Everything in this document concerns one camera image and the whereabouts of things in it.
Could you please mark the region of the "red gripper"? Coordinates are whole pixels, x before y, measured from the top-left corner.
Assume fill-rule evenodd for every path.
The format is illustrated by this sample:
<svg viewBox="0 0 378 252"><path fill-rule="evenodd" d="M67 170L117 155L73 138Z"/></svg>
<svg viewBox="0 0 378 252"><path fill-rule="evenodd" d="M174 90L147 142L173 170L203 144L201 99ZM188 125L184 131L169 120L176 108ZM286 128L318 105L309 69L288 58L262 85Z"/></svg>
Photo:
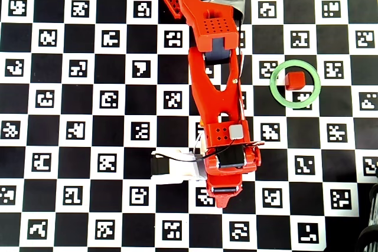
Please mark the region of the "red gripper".
<svg viewBox="0 0 378 252"><path fill-rule="evenodd" d="M231 142L207 152L207 189L214 194L217 208L226 208L230 199L242 189L242 175L254 172L261 165L259 146L262 145L262 141Z"/></svg>

